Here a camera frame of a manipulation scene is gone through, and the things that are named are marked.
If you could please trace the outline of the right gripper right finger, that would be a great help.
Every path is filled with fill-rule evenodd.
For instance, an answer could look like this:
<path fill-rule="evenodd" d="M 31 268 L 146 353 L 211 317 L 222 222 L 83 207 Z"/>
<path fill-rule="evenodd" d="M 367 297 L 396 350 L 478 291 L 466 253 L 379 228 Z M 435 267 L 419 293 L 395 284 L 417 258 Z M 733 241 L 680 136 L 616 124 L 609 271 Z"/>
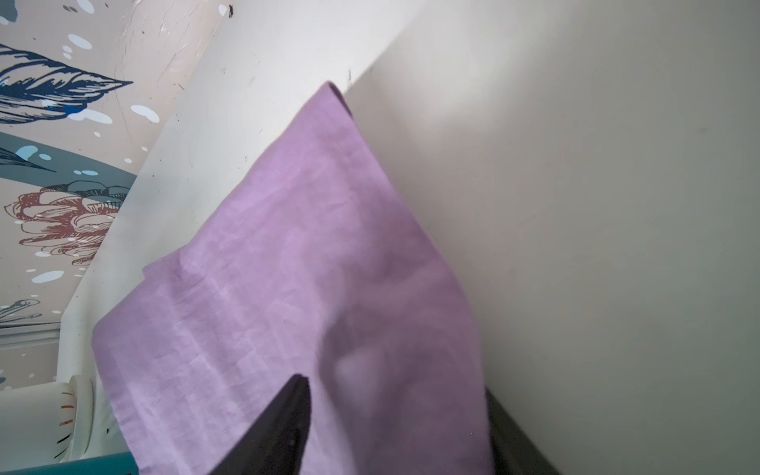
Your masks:
<path fill-rule="evenodd" d="M 490 390 L 486 390 L 486 398 L 495 473 L 559 475 Z"/>

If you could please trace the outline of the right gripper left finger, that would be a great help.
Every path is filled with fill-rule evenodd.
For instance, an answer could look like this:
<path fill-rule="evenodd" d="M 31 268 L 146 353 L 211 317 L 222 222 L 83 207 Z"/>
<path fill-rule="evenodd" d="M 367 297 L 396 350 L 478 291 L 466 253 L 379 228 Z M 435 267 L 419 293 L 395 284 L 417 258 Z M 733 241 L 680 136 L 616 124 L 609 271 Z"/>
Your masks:
<path fill-rule="evenodd" d="M 293 375 L 213 475 L 297 475 L 309 437 L 312 398 L 309 379 Z"/>

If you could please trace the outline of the purple pants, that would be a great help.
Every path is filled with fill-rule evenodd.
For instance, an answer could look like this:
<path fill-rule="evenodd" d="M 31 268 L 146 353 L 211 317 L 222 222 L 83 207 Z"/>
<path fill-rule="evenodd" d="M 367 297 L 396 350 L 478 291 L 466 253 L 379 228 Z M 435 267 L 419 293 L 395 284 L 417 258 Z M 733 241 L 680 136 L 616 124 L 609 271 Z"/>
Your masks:
<path fill-rule="evenodd" d="M 467 298 L 330 83 L 92 348 L 144 474 L 210 473 L 295 374 L 305 474 L 494 470 Z"/>

